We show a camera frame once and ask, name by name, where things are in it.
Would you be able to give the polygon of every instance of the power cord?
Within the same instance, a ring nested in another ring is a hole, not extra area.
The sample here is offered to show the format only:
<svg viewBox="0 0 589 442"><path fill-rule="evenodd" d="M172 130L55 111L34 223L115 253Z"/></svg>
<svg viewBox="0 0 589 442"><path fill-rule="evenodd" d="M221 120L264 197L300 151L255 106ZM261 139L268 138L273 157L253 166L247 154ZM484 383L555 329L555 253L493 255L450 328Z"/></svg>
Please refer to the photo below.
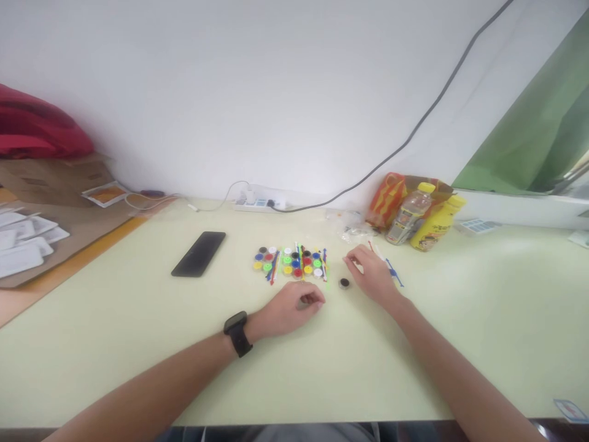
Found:
<svg viewBox="0 0 589 442"><path fill-rule="evenodd" d="M425 112L425 114L423 114L423 116L421 117L421 119L419 120L419 122L416 124L415 128L413 128L413 130L411 131L411 133L409 134L409 137L407 137L407 139L405 140L405 142L403 144L401 144L401 146L395 150L393 153L391 153L388 157L386 157L384 160L382 160L374 169L372 169L370 172L368 172L368 175L366 175L364 178L362 178L360 181L358 181L356 184L354 184L353 186L341 191L340 193L338 193L336 196L334 196L333 198L331 198L328 201L325 201L324 203L320 203L320 204L313 204L312 206L305 206L305 207L299 207L298 209L290 209L290 210L281 210L281 209L277 209L276 207L274 207L274 202L272 202L272 204L270 204L270 201L268 201L268 206L276 211L276 212L280 212L280 213L292 213L292 212L300 212L303 210L307 210L307 209L313 209L315 207L321 207L324 206L326 204L332 203L333 201L335 201L336 199L338 199L340 196L342 196L344 193L347 193L355 188L357 188L360 184L362 184L364 181L366 181L368 179L368 177L370 177L370 175L372 175L373 173L375 173L378 169L380 169L388 160L390 160L391 158L393 158L397 153L399 153L400 151L402 151L403 149L405 149L405 147L409 144L409 142L413 139L413 137L415 136L415 134L417 133L417 131L419 130L419 128L422 126L423 122L429 117L429 115L432 113L432 111L436 108L437 104L440 102L440 100L442 99L442 97L444 97L444 95L446 94L446 91L448 90L448 88L450 87L450 85L452 84L454 77L456 77L456 75L458 74L458 71L460 70L460 68L462 67L468 53L471 51L472 46L474 45L474 43L476 42L476 40L479 38L479 36L495 21L497 20L497 18L499 18L499 16L501 14L503 14L503 12L509 7L509 5L511 5L514 2L514 0L507 0L505 2L505 4L503 6L501 6L501 8L489 19L487 20L487 22L473 35L473 37L471 38L471 41L468 43L468 46L466 47L466 50L464 50L464 53L462 54L462 57L460 57L460 60L458 62L458 64L456 65L456 67L454 68L454 70L452 71L452 75L450 75L450 78L448 79L448 81L446 81L446 84L444 85L442 91L440 92L440 94L437 96L436 100L432 103L432 105L429 107L429 109Z"/></svg>
<svg viewBox="0 0 589 442"><path fill-rule="evenodd" d="M196 208L194 205L192 205L192 204L190 203L190 200L189 200L189 199L188 199L186 196L184 196L184 195L181 195L181 194L179 194L179 193L173 193L173 194L171 194L171 195L162 196L161 198L152 198L151 196L146 196L146 195L143 195L143 194L141 194L141 193L134 193L134 192L130 192L130 193L128 193L127 195L125 195L125 202L126 202L126 203L127 203L129 206L133 207L133 209L137 209L137 210L140 210L140 211L148 211L148 210L151 210L151 209L154 209L154 208L156 208L157 206L159 206L160 204L163 204L163 203L165 203L166 201L170 201L170 200L176 200L176 199L181 199L181 200L185 200L185 201L188 203L188 207L190 207L190 208L191 208L192 210L194 210L195 212L214 212L214 211L216 211L216 210L219 210L219 209L220 209L220 208L223 206L223 204L225 204L225 201L227 201L227 197L229 196L229 192L231 191L231 189L233 188L233 186L235 186L236 184L242 183L242 182L243 182L243 183L246 183L248 186L250 185L250 184L249 184L247 181L245 181L245 180L239 180L239 181L235 181L235 183L231 184L231 185L229 186L229 189L227 189L227 193L225 194L225 198L223 199L223 201L221 202L221 204L219 204L219 205L218 205L217 207L215 207L214 209L198 209L198 208ZM129 199L128 199L128 198L129 198L129 196L131 196L131 195L137 195L137 196L141 196L141 197L145 198L146 200L150 200L150 201L157 201L157 203L155 203L155 204L153 204L153 205L151 205L151 206L149 206L149 207L137 207L137 206L135 206L134 204L131 204L131 203L129 202Z"/></svg>

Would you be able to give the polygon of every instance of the black cable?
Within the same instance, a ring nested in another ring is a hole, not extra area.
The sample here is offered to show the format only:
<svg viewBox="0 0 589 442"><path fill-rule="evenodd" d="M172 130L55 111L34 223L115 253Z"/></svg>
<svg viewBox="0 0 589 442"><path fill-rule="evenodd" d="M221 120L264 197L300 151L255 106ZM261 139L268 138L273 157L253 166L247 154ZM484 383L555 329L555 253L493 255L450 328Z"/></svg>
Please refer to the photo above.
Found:
<svg viewBox="0 0 589 442"><path fill-rule="evenodd" d="M388 160L390 160L391 158L393 158L397 153L399 153L400 151L402 151L408 144L409 142L413 139L413 136L415 136L415 134L417 133L417 131L419 130L419 128L422 126L423 122L426 120L426 118L429 117L429 115L431 114L431 112L436 108L437 104L440 102L440 100L442 99L442 97L446 94L446 91L448 90L448 88L450 87L450 85L452 84L452 81L454 80L454 77L456 77L456 74L458 73L458 71L460 70L460 68L462 67L462 64L464 63L466 56L468 55L468 53L471 51L472 46L474 46L474 43L476 42L476 40L479 38L479 36L495 21L497 20L497 18L499 18L499 16L501 14L503 14L503 12L509 7L509 5L511 5L514 2L514 0L507 0L505 2L505 4L503 6L501 6L501 8L491 17L489 18L489 20L476 32L476 34L474 34L474 36L472 37L470 43L468 43L468 46L466 47L466 50L464 51L464 53L462 54L462 57L460 57L460 60L458 62L458 64L456 65L456 67L454 68L454 71L452 71L452 75L450 76L450 78L448 79L448 81L446 81L446 84L444 85L444 88L442 89L442 91L440 92L440 95L437 96L436 100L433 102L433 104L429 107L429 109L427 110L427 112L425 112L425 114L423 114L423 116L421 117L421 119L419 120L419 122L417 123L417 125L415 126L415 128L411 131L411 133L409 134L409 137L405 140L405 142L403 144L401 144L401 146L395 150L393 153L391 153L388 157L386 157L384 160L382 160L378 166L376 166L374 169L372 169L370 172L368 172L368 175L366 175L364 178L362 178L360 181L358 181L356 184L354 184L352 187L349 187L343 191L341 191L340 193L338 193L336 196L334 196L333 198L331 198L329 201L325 201L324 203L321 204L314 204L312 206L306 206L306 207L299 207L298 209L290 209L290 210L280 210L277 209L274 206L270 206L272 208L272 210L275 210L277 212L281 212L281 213L292 213L292 212L299 212L302 210L307 210L307 209L313 209L315 207L321 207L324 206L326 204L332 203L333 201L335 201L336 199L338 199L340 196L342 196L344 193L349 192L355 188L357 188L360 184L362 184L364 181L366 181L368 179L368 177L370 175L372 175L373 173L375 173L380 167L382 167L382 165L384 165Z"/></svg>

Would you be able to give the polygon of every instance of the orange plastic bag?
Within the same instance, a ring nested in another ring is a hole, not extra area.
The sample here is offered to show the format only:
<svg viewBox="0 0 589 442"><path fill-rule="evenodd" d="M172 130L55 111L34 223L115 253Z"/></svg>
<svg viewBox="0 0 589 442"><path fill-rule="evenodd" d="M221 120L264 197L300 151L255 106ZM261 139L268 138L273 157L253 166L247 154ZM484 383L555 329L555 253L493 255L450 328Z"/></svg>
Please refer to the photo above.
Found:
<svg viewBox="0 0 589 442"><path fill-rule="evenodd" d="M425 212L424 219L429 217L432 210L450 198L454 192L451 186L435 178L388 173L370 203L366 221L375 227L387 229L391 227L405 197L417 189L419 183L422 182L429 182L436 186L435 191L431 194L434 201Z"/></svg>

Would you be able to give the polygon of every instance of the paint pot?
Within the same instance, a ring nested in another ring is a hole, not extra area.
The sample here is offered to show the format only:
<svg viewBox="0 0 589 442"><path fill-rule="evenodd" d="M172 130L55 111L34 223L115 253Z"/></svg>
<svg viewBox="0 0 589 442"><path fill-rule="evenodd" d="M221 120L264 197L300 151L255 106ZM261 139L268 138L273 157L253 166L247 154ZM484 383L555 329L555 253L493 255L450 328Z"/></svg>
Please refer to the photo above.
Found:
<svg viewBox="0 0 589 442"><path fill-rule="evenodd" d="M346 278L342 278L339 280L339 288L342 290L347 290L350 288L350 281L348 281Z"/></svg>

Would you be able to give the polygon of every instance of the bottle cap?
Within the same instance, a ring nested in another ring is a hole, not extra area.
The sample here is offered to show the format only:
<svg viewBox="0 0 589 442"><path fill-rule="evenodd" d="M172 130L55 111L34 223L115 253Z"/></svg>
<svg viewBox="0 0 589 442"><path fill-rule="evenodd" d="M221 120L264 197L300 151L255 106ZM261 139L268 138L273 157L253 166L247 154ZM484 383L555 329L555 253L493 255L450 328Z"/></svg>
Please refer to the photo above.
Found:
<svg viewBox="0 0 589 442"><path fill-rule="evenodd" d="M450 204L451 206L461 208L466 204L466 200L462 196L452 195L450 198L448 198L446 203Z"/></svg>
<svg viewBox="0 0 589 442"><path fill-rule="evenodd" d="M347 290L350 288L350 281L348 281L346 278L342 278L339 280L339 288L342 290Z"/></svg>
<svg viewBox="0 0 589 442"><path fill-rule="evenodd" d="M436 189L436 186L434 186L432 183L419 183L417 189L421 190L422 192L432 193Z"/></svg>

